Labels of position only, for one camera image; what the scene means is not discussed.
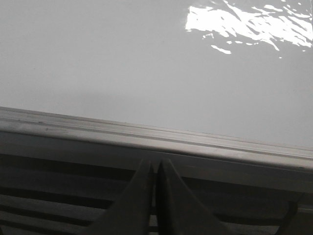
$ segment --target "grille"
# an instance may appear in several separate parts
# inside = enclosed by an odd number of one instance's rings
[[[182,178],[170,160],[157,174],[0,156],[3,235],[306,235],[313,214],[283,190]]]

